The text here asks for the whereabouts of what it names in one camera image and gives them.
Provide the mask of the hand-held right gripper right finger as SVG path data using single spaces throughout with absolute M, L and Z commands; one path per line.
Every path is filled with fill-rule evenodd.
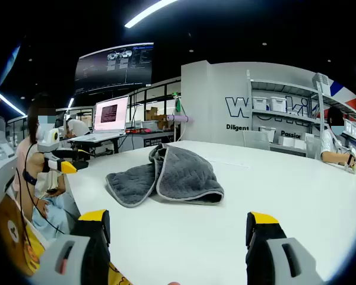
M 248 284 L 324 284 L 316 260 L 295 238 L 287 237 L 278 220 L 249 212 L 246 220 Z

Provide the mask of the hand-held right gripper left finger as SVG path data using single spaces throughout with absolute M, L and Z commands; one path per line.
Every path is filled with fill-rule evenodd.
M 44 251 L 30 283 L 108 284 L 109 245 L 109 211 L 83 214 L 70 235 L 60 236 Z

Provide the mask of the person's left hand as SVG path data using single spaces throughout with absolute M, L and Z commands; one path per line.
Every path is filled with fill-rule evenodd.
M 28 161 L 28 172 L 37 179 L 39 173 L 48 173 L 50 167 L 43 153 L 34 153 Z

